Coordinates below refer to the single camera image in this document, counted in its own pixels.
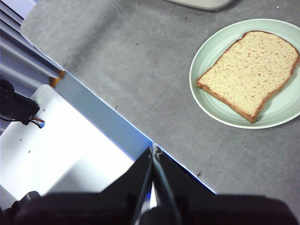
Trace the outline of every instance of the bread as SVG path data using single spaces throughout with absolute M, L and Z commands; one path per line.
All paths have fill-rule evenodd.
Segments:
M 249 31 L 201 75 L 196 84 L 249 122 L 291 78 L 299 61 L 294 46 L 265 31 Z

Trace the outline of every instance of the bread crust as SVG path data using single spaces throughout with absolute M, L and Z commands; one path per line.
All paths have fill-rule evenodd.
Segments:
M 212 95 L 213 97 L 215 97 L 216 99 L 218 99 L 219 101 L 223 102 L 224 104 L 226 104 L 227 106 L 229 106 L 232 110 L 234 110 L 236 113 L 238 113 L 240 116 L 244 117 L 245 119 L 247 119 L 250 123 L 255 123 L 256 122 L 256 119 L 257 119 L 257 116 L 258 114 L 260 113 L 260 111 L 263 109 L 263 107 L 265 106 L 266 102 L 268 100 L 270 100 L 271 98 L 273 98 L 280 90 L 282 90 L 282 88 L 284 87 L 284 85 L 290 80 L 290 78 L 292 77 L 293 75 L 293 72 L 297 66 L 297 64 L 300 62 L 300 55 L 299 55 L 299 52 L 297 51 L 297 49 L 291 44 L 289 43 L 288 41 L 284 40 L 283 38 L 275 35 L 275 34 L 272 34 L 272 35 L 275 35 L 277 37 L 279 37 L 280 39 L 282 39 L 283 41 L 287 42 L 288 44 L 290 44 L 296 51 L 296 53 L 298 54 L 298 57 L 296 59 L 296 61 L 293 63 L 293 66 L 292 66 L 292 69 L 290 71 L 290 75 L 289 75 L 289 78 L 281 85 L 279 86 L 277 89 L 275 89 L 274 91 L 268 93 L 268 95 L 263 98 L 261 104 L 258 106 L 258 108 L 256 109 L 255 111 L 255 114 L 254 116 L 250 115 L 250 114 L 247 114 L 245 113 L 243 110 L 241 110 L 238 106 L 236 105 L 232 105 L 230 104 L 225 98 L 221 97 L 220 95 L 218 95 L 217 93 L 213 92 L 212 90 L 210 90 L 210 88 L 205 85 L 205 84 L 202 84 L 200 82 L 200 79 L 208 72 L 210 71 L 214 66 L 215 64 L 220 60 L 220 58 L 226 53 L 228 52 L 231 47 L 241 41 L 248 33 L 250 32 L 264 32 L 264 33 L 267 33 L 267 34 L 272 34 L 272 33 L 269 33 L 269 32 L 266 32 L 266 31 L 263 31 L 263 30 L 251 30 L 251 31 L 248 31 L 246 33 L 243 34 L 243 36 L 240 38 L 240 39 L 237 39 L 232 45 L 230 45 L 226 50 L 225 52 L 223 52 L 223 54 L 216 60 L 216 62 L 209 68 L 207 69 L 197 80 L 196 80 L 196 85 L 198 88 L 204 90 L 205 92 L 207 92 L 208 94 Z

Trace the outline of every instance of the plate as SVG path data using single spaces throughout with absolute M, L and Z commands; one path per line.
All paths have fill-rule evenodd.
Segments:
M 196 85 L 197 78 L 210 68 L 235 40 L 250 30 L 263 30 L 276 34 L 290 42 L 300 52 L 300 28 L 291 23 L 274 19 L 237 22 L 219 30 L 200 47 L 189 71 L 189 84 L 198 105 L 212 118 L 237 128 L 270 128 L 300 115 L 299 64 L 284 88 L 266 103 L 255 123 L 250 123 Z

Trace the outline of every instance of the gray table surface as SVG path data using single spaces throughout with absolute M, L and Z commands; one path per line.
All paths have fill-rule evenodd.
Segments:
M 88 2 L 42 0 L 22 34 L 215 192 L 278 198 L 300 220 L 300 118 L 230 127 L 201 110 L 188 82 L 216 31 L 252 18 L 300 26 L 300 1 L 236 0 L 218 13 L 163 0 Z

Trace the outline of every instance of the white object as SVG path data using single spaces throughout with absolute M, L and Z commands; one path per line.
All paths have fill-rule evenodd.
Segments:
M 226 7 L 232 0 L 167 0 L 180 5 L 189 6 L 193 8 L 218 11 Z
M 44 60 L 52 64 L 54 67 L 60 70 L 63 69 L 60 66 L 56 65 L 56 63 L 50 61 L 37 48 L 35 48 L 28 41 L 26 41 L 26 39 L 20 34 L 20 26 L 23 19 L 18 14 L 20 14 L 20 11 L 22 12 L 22 9 L 24 10 L 27 9 L 29 12 L 34 7 L 35 5 L 34 2 L 35 1 L 33 0 L 5 1 L 5 3 L 11 7 L 9 8 L 8 6 L 6 6 L 4 3 L 0 1 L 0 8 L 3 12 L 5 12 L 1 14 L 2 21 L 0 23 L 0 30 L 6 33 L 5 36 L 1 37 L 1 47 L 5 49 L 4 54 L 6 53 L 13 54 L 14 58 L 22 59 L 32 68 L 38 69 L 43 74 L 54 78 L 58 78 L 55 69 L 45 61 L 39 59 L 35 54 L 37 54 L 38 56 L 40 56 L 41 58 L 43 58 Z M 7 66 L 10 67 L 11 69 L 17 68 L 17 70 L 18 68 L 20 68 L 18 63 L 13 63 L 13 62 L 9 63 L 9 65 Z M 24 68 L 22 66 L 21 68 L 23 73 L 29 73 L 29 74 L 32 73 L 32 71 L 30 72 L 30 70 L 24 71 Z
M 17 14 L 25 18 L 39 0 L 3 0 Z
M 39 87 L 32 99 L 45 126 L 12 122 L 0 137 L 2 209 L 33 190 L 100 192 L 133 164 L 50 86 Z

